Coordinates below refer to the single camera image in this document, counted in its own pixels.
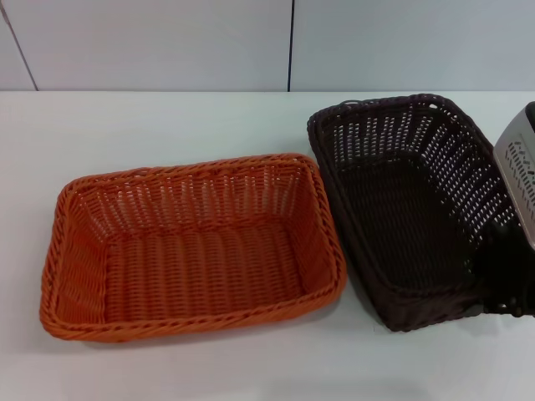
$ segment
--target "white table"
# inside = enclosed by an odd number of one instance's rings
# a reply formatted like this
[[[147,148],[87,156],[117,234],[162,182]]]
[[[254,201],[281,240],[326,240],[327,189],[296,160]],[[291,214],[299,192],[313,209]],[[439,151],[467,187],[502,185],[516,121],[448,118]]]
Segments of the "white table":
[[[311,155],[308,117],[357,94],[0,93],[0,399],[533,400],[535,320],[391,333],[349,284],[295,321],[120,345],[38,320],[56,196],[81,175],[239,155]],[[496,141],[535,93],[448,93]]]

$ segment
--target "orange basket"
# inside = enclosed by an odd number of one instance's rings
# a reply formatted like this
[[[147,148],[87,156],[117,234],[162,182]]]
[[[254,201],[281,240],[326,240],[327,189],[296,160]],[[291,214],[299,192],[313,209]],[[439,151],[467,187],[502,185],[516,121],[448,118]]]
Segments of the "orange basket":
[[[297,317],[345,281],[309,158],[139,169],[59,195],[40,318],[58,338],[124,342]]]

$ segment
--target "white wall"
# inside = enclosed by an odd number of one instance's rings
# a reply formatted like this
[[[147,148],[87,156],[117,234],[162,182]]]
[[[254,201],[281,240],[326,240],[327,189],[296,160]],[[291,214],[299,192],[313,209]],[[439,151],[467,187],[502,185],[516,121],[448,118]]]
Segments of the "white wall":
[[[296,0],[292,90],[534,90],[533,0]]]
[[[0,14],[0,90],[33,90],[8,25]]]
[[[286,90],[291,0],[3,0],[39,89]]]
[[[1,0],[39,89],[286,90],[292,0]],[[296,0],[292,90],[534,90],[533,0]],[[0,21],[0,89],[31,89]]]

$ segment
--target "basket bottom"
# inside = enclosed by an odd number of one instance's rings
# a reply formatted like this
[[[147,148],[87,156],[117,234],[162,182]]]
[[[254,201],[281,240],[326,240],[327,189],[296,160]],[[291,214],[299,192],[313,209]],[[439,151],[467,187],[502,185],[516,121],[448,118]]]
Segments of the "basket bottom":
[[[418,158],[352,167],[339,176],[390,282],[417,290],[473,282],[470,244]]]
[[[106,322],[199,317],[304,294],[282,223],[211,231],[141,232],[106,255]]]

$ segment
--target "woven pattern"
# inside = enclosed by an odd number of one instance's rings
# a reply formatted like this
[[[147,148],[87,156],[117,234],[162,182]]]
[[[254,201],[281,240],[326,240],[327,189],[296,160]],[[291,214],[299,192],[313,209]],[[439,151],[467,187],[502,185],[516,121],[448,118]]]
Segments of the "woven pattern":
[[[301,155],[81,178],[59,196],[41,321],[123,342],[297,317],[343,289],[333,225]]]
[[[492,146],[448,99],[344,102],[308,133],[334,217],[392,330],[462,317],[480,301],[472,258],[493,221],[517,219]]]

